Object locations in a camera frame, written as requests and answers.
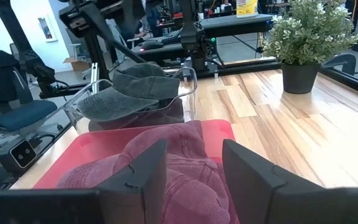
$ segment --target gray cap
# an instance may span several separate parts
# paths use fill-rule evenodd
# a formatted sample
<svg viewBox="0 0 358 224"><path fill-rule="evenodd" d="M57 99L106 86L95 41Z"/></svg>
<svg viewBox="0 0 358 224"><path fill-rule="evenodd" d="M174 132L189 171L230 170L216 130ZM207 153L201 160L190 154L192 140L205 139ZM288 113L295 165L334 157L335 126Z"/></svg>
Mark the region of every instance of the gray cap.
<svg viewBox="0 0 358 224"><path fill-rule="evenodd" d="M179 79L167 78L158 66L136 64L114 71L113 87L78 102L78 110L92 121L114 121L138 111L158 108L159 100L178 96Z"/></svg>
<svg viewBox="0 0 358 224"><path fill-rule="evenodd" d="M116 90L128 96L166 100L178 96L180 80L167 78L157 65L138 63L123 71L115 70L112 84Z"/></svg>
<svg viewBox="0 0 358 224"><path fill-rule="evenodd" d="M112 121L157 103L158 100L126 96L109 87L78 102L78 109L92 121Z"/></svg>

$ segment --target cardboard box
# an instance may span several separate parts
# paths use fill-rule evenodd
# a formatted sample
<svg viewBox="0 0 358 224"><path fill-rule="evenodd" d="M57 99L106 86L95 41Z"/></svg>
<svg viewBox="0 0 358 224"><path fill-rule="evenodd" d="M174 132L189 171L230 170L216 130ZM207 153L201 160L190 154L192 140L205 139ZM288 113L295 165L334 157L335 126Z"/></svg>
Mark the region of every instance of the cardboard box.
<svg viewBox="0 0 358 224"><path fill-rule="evenodd" d="M75 60L73 57L66 58L63 63L71 63L74 71L85 71L90 68L89 62Z"/></svg>

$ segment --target potted plant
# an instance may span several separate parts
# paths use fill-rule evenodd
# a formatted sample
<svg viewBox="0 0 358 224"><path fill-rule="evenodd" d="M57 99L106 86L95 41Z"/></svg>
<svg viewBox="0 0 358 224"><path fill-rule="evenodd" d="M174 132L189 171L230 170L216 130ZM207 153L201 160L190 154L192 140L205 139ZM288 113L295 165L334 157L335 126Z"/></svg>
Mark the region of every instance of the potted plant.
<svg viewBox="0 0 358 224"><path fill-rule="evenodd" d="M321 62L358 41L344 0L289 0L291 8L274 16L264 40L263 56L282 63L283 87L288 93L309 93Z"/></svg>

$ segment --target clear plastic bin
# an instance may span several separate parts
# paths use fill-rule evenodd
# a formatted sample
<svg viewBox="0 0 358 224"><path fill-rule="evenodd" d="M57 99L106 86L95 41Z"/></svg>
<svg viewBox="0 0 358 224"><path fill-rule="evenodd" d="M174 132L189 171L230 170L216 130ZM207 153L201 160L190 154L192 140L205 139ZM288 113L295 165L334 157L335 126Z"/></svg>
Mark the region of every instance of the clear plastic bin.
<svg viewBox="0 0 358 224"><path fill-rule="evenodd" d="M136 128L143 126L155 126L187 122L197 119L197 77L194 69L181 68L172 73L173 78L179 78L179 95L164 108L150 111L140 111L124 118L112 121L97 122L84 116L78 110L78 102L97 93L99 90L112 87L108 80L98 80L86 85L74 97L63 105L63 110L77 130L78 134L93 131L105 131L122 128Z"/></svg>

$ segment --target cap brim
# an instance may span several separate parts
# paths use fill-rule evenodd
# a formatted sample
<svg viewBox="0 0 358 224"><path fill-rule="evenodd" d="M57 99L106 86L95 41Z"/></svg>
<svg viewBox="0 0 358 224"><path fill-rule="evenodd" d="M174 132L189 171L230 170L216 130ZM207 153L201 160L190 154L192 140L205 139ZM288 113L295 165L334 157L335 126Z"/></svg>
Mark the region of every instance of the cap brim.
<svg viewBox="0 0 358 224"><path fill-rule="evenodd" d="M78 102L78 109L84 117L92 121L112 121L156 103L158 100L134 98L109 87Z"/></svg>

